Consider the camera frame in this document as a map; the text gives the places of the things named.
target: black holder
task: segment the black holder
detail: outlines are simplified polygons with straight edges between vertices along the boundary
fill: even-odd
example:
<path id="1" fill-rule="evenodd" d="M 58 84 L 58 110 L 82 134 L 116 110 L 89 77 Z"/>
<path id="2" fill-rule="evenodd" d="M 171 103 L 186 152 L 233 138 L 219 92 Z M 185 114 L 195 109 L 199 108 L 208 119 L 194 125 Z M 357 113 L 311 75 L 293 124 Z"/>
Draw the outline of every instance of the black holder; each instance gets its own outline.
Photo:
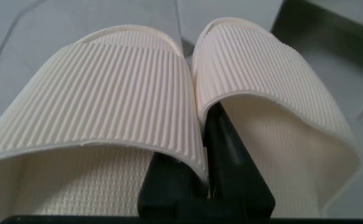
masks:
<path id="1" fill-rule="evenodd" d="M 140 190 L 139 217 L 16 215 L 2 224 L 52 223 L 362 223 L 270 219 L 275 199 L 220 103 L 208 112 L 204 146 L 209 186 L 184 163 L 155 153 Z"/>

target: textured footbed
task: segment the textured footbed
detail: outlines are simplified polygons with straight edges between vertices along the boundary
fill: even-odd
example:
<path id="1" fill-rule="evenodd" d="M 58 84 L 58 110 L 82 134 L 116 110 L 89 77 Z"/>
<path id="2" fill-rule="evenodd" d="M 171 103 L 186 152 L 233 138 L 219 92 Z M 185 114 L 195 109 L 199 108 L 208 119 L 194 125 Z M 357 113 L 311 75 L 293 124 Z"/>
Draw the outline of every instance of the textured footbed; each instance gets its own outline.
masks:
<path id="1" fill-rule="evenodd" d="M 242 19 L 207 26 L 192 68 L 201 128 L 221 101 L 274 194 L 273 217 L 325 216 L 361 161 L 346 119 L 310 66 Z"/>
<path id="2" fill-rule="evenodd" d="M 0 118 L 0 220 L 136 216 L 152 151 L 186 162 L 207 181 L 180 55 L 160 31 L 120 26 L 51 57 Z"/>

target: ribbed strap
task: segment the ribbed strap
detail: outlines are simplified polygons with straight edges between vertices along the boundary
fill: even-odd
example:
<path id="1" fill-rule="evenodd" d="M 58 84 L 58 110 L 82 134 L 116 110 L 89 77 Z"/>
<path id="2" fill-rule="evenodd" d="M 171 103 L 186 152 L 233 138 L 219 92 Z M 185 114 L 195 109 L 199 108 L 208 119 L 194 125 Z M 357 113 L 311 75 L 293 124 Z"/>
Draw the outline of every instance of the ribbed strap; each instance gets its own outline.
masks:
<path id="1" fill-rule="evenodd" d="M 0 118 L 0 159 L 84 144 L 159 151 L 206 181 L 184 58 L 159 49 L 69 45 L 42 66 Z"/>
<path id="2" fill-rule="evenodd" d="M 250 94 L 275 101 L 309 125 L 352 144 L 350 127 L 321 80 L 298 52 L 273 35 L 220 24 L 196 51 L 195 95 L 202 126 L 215 102 Z"/>

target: white slipper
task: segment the white slipper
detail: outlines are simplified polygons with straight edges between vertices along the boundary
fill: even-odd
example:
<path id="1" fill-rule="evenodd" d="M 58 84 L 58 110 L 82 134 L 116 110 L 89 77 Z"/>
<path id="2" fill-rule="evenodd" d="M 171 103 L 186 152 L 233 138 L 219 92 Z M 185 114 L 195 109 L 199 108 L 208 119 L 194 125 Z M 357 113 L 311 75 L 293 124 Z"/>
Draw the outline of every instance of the white slipper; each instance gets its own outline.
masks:
<path id="1" fill-rule="evenodd" d="M 302 56 L 242 19 L 210 23 L 193 56 L 201 128 L 222 102 L 274 194 L 273 217 L 318 217 L 361 166 L 350 127 Z"/>
<path id="2" fill-rule="evenodd" d="M 0 117 L 0 220 L 137 215 L 152 151 L 207 181 L 193 94 L 158 30 L 112 27 L 60 49 Z"/>

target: gray floor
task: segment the gray floor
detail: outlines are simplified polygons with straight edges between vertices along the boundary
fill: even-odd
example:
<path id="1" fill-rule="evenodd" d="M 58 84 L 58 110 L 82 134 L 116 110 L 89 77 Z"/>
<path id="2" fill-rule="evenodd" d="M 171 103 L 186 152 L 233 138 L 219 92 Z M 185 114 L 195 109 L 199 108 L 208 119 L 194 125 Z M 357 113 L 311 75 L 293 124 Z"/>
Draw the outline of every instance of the gray floor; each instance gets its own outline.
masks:
<path id="1" fill-rule="evenodd" d="M 0 0 L 0 115 L 52 54 L 96 30 L 139 24 L 160 29 L 179 44 L 182 38 L 194 43 L 207 23 L 224 16 L 248 19 L 270 30 L 281 4 L 282 0 Z M 348 117 L 363 156 L 363 68 L 329 52 L 313 37 L 294 47 Z M 331 206 L 329 216 L 363 217 L 363 170 Z"/>

